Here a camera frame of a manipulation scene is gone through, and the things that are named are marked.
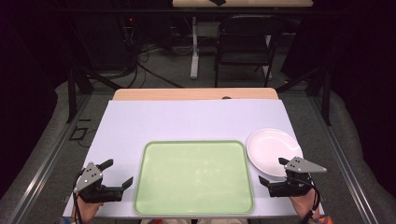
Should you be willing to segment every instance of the green tray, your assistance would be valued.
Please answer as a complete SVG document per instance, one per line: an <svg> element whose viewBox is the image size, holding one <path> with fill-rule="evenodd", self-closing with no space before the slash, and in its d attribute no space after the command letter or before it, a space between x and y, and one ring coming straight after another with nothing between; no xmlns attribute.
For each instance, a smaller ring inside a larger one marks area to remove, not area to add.
<svg viewBox="0 0 396 224"><path fill-rule="evenodd" d="M137 214L247 214L253 206L247 155L240 142L146 145L134 196Z"/></svg>

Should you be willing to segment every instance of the chair backrest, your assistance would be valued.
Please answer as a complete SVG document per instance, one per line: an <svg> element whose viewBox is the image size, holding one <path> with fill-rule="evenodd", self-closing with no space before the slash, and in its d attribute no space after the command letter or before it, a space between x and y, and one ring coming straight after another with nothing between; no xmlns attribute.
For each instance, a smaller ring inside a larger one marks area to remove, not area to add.
<svg viewBox="0 0 396 224"><path fill-rule="evenodd" d="M277 40L284 30L284 22L276 16L233 15L220 24L218 37L221 39L223 35L270 35L271 40Z"/></svg>

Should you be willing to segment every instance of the human hand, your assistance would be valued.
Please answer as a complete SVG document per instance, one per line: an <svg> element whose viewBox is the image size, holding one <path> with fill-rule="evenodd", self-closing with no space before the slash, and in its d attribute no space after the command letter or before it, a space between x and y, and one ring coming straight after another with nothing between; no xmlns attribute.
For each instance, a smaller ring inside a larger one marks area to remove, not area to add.
<svg viewBox="0 0 396 224"><path fill-rule="evenodd" d="M310 210L312 210L312 206L314 205L315 194L316 194L315 190L311 189L304 196L290 197L291 204L293 205L294 210L296 211L297 215L300 218L304 218L306 214ZM320 217L320 213L318 207L312 218L316 219L319 217Z"/></svg>
<svg viewBox="0 0 396 224"><path fill-rule="evenodd" d="M82 223L90 223L98 212L99 208L103 206L103 203L85 203L81 198L78 197L78 208L81 213ZM76 208L73 208L73 215L76 213Z"/></svg>

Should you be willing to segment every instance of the white table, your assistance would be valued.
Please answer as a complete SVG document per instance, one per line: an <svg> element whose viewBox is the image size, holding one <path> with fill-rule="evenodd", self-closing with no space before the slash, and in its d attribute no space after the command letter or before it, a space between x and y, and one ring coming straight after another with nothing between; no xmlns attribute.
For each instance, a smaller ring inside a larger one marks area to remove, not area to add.
<svg viewBox="0 0 396 224"><path fill-rule="evenodd" d="M209 0L173 0L173 7L217 7ZM220 7L312 7L312 0L227 0ZM197 22L196 17L192 18L192 61L191 79L198 78L199 49L198 36L217 36L219 22Z"/></svg>
<svg viewBox="0 0 396 224"><path fill-rule="evenodd" d="M188 100L189 93L193 100ZM128 100L131 94L135 99L133 101ZM99 164L113 159L114 165L104 170L103 184L108 187L120 186L131 176L134 177L134 183L124 191L121 202L106 203L97 213L98 217L145 218L134 211L133 200L143 148L148 142L238 140L245 144L249 136L261 128L276 128L295 138L286 109L273 89L120 90L116 95L115 100L108 103L84 167L89 161ZM219 100L222 96L233 99ZM238 96L253 99L236 99ZM268 189L258 179L258 175L261 175L276 182L283 181L284 177L266 175L250 161L248 169L254 209L247 215L227 217L296 216L288 198L271 198ZM64 216L70 216L72 207L70 200Z"/></svg>

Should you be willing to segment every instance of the round plate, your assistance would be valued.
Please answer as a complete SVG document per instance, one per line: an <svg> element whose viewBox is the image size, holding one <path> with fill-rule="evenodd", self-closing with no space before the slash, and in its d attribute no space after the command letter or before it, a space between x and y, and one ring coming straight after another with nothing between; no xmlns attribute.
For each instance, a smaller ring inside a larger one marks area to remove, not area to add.
<svg viewBox="0 0 396 224"><path fill-rule="evenodd" d="M277 129L260 129L247 140L247 154L251 162L262 172L272 176L285 176L285 168L279 158L291 160L303 157L297 141Z"/></svg>

